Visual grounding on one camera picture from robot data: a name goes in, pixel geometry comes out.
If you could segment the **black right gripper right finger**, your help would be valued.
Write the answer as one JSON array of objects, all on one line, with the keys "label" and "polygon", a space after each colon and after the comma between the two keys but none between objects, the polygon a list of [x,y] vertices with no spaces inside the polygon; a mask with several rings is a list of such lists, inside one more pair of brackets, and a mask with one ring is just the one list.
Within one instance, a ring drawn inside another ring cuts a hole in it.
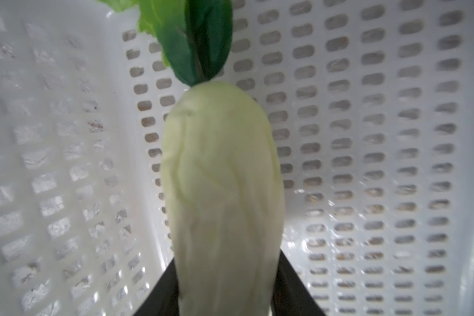
[{"label": "black right gripper right finger", "polygon": [[283,251],[279,256],[271,313],[273,316],[326,316]]}]

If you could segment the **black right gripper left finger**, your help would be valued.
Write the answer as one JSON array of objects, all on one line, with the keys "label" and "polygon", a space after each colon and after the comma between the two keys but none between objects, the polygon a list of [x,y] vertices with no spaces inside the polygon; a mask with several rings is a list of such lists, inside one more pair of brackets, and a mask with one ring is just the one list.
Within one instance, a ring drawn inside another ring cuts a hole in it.
[{"label": "black right gripper left finger", "polygon": [[179,282],[172,259],[134,316],[179,316]]}]

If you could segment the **pale green toy cucumber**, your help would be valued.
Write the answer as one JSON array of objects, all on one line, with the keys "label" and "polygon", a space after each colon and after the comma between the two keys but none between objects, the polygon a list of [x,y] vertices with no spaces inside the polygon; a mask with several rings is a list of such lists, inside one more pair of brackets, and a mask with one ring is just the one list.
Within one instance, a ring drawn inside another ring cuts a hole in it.
[{"label": "pale green toy cucumber", "polygon": [[180,315],[268,315],[285,217],[283,178],[262,107],[219,80],[233,47],[231,1],[108,1],[136,8],[187,90],[162,134],[160,181]]}]

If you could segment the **white plastic perforated basket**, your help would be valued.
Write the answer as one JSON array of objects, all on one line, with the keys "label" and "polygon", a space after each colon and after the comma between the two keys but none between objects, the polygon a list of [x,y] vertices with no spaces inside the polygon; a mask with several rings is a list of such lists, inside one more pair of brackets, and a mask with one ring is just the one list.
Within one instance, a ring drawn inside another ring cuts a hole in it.
[{"label": "white plastic perforated basket", "polygon": [[[326,315],[474,315],[474,1],[234,1],[218,79],[262,106],[281,248]],[[188,87],[140,11],[0,1],[0,315],[134,315],[173,251]]]}]

